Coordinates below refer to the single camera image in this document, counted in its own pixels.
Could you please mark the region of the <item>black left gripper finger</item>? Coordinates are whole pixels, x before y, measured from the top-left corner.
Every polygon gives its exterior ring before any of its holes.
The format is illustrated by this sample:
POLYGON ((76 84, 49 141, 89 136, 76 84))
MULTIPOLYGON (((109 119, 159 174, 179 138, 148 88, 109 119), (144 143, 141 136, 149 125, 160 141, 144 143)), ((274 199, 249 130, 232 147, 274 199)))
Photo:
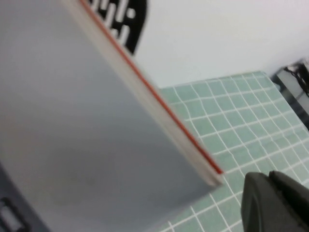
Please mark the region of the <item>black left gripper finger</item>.
POLYGON ((288 175, 245 175, 241 219, 246 232, 307 232, 309 189, 288 175))

